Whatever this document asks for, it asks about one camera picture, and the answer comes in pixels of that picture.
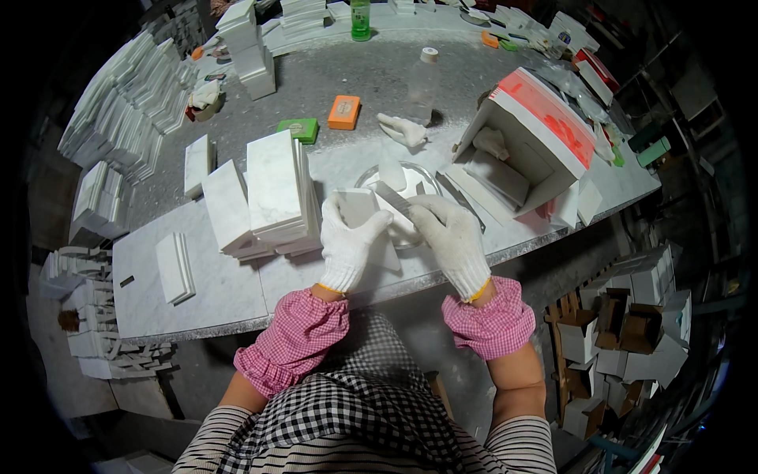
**white cotton glove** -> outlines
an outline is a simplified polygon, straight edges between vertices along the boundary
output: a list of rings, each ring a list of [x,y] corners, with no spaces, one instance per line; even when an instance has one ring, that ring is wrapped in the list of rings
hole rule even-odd
[[[322,287],[337,293],[354,289],[363,275],[371,244],[392,224],[392,212],[379,211],[362,226],[351,229],[342,220],[337,194],[332,193],[321,207],[324,223],[321,225],[321,255],[326,269],[318,281]]]
[[[454,202],[426,194],[408,198],[411,221],[426,238],[442,272],[464,302],[481,295],[490,280],[479,221]]]
[[[414,124],[406,118],[390,117],[385,114],[377,114],[379,127],[390,136],[392,140],[409,148],[421,145],[426,140],[426,127]]]

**plastic bottle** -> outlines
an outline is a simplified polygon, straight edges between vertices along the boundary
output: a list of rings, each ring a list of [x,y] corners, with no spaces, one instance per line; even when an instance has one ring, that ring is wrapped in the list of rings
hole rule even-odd
[[[371,13],[371,0],[352,0],[350,2],[352,29],[350,36],[353,41],[368,41],[371,39],[371,28],[368,18]]]
[[[434,48],[422,49],[421,58],[413,65],[408,82],[408,119],[425,127],[431,121],[431,109],[440,85],[438,55]]]

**bottle cap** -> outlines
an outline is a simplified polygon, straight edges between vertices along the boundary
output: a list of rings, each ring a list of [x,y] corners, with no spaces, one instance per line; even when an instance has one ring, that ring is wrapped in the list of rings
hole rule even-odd
[[[434,48],[424,48],[421,50],[421,60],[429,64],[437,63],[439,52]]]

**green sponge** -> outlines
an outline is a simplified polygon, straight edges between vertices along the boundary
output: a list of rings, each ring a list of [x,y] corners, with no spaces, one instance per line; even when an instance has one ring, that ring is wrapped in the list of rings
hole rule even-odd
[[[296,118],[279,122],[277,132],[290,129],[292,138],[300,140],[303,145],[312,145],[318,135],[318,121],[315,118]]]

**gray granite table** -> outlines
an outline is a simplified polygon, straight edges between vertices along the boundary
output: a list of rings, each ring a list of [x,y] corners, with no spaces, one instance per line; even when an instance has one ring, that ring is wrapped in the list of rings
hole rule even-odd
[[[306,152],[311,160],[311,172],[319,199],[335,187],[352,186],[365,169],[376,164],[378,153],[398,152],[397,147],[402,149],[384,136],[375,115],[378,112],[389,115],[403,113],[408,70],[424,46],[440,50],[442,81],[435,105],[438,113],[430,128],[431,142],[422,152],[408,154],[402,159],[417,162],[432,172],[446,161],[450,147],[460,139],[465,126],[473,118],[479,95],[517,67],[534,67],[541,61],[531,51],[511,53],[485,47],[476,33],[447,35],[438,30],[423,33],[397,31],[391,35],[380,34],[364,43],[348,39],[310,42],[307,49],[276,58],[277,93],[274,95],[251,102],[242,84],[235,77],[229,77],[223,85],[226,102],[216,116],[203,123],[185,123],[166,137],[155,174],[136,189],[131,221],[133,231],[190,203],[183,196],[184,148],[206,133],[216,142],[219,165],[232,159],[241,171],[245,171],[248,142],[273,133],[281,120],[317,118],[321,125],[318,140],[315,145],[307,146]],[[331,104],[338,94],[361,97],[362,109],[354,131],[326,127]],[[632,133],[620,110],[612,112],[615,112],[612,115],[617,125]],[[624,168],[614,168],[595,159],[586,175],[603,195],[603,204],[594,221],[631,205],[659,187],[656,178],[635,162],[628,163]],[[204,203],[201,201],[191,206],[204,207]],[[553,228],[534,213],[502,227],[484,210],[478,208],[478,211],[487,225],[484,246],[490,265],[505,262],[573,232],[568,228]],[[197,212],[200,211],[196,211],[195,218],[202,219]],[[582,228],[580,223],[575,231]],[[116,252],[118,247],[117,243],[114,248]],[[154,249],[149,248],[149,252],[153,253]],[[369,278],[351,299],[353,306],[388,300],[445,281],[428,249],[420,247],[404,252],[401,261],[403,274],[407,278],[389,275],[389,272]],[[264,328],[279,297],[289,290],[312,284],[318,278],[322,265],[318,252],[298,259],[264,259],[257,264],[255,271],[261,280],[265,311],[256,303],[258,310],[250,317],[232,315],[217,319],[215,315],[205,313],[199,315],[199,322],[191,327],[145,323],[134,326],[137,331],[124,336],[129,341],[143,344]],[[224,289],[218,287],[213,291],[223,292]],[[124,317],[132,318],[131,315],[120,314],[120,329]],[[149,319],[151,315],[139,317]]]

